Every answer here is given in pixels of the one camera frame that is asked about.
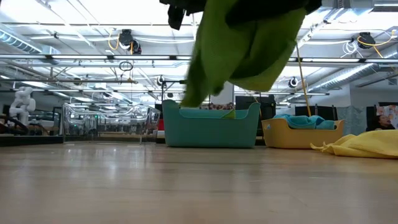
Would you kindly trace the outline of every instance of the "yellow plastic tub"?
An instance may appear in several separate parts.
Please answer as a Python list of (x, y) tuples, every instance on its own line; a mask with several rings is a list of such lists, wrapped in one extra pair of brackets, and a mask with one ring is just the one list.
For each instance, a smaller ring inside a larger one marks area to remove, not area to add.
[(291, 129), (283, 118), (261, 121), (267, 147), (311, 149), (310, 143), (322, 146), (343, 137), (344, 121), (335, 121), (335, 130)]

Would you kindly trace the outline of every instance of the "red object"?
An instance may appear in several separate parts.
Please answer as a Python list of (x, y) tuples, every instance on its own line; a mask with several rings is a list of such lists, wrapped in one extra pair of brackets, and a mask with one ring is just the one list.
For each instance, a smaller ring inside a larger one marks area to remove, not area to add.
[(159, 119), (158, 131), (164, 131), (164, 122), (163, 122), (163, 119)]

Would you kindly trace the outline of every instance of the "wooden floor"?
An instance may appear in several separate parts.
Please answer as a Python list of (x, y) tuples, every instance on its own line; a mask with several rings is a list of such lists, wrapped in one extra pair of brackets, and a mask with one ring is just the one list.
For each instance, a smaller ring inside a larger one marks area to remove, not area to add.
[(0, 223), (397, 223), (398, 161), (280, 149), (0, 147)]

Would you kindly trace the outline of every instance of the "clear plastic panel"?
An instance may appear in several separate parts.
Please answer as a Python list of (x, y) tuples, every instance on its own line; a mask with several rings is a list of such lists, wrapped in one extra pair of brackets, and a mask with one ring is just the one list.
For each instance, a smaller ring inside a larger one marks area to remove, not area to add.
[(64, 104), (62, 111), (64, 142), (156, 142), (160, 111), (150, 106), (107, 113)]

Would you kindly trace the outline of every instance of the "teal bin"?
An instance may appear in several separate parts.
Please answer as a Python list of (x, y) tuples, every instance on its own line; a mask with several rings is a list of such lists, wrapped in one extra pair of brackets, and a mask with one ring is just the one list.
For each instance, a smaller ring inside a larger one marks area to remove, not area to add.
[(166, 144), (171, 147), (250, 148), (256, 143), (260, 104), (237, 110), (235, 119), (222, 118), (226, 110), (180, 109), (163, 101)]

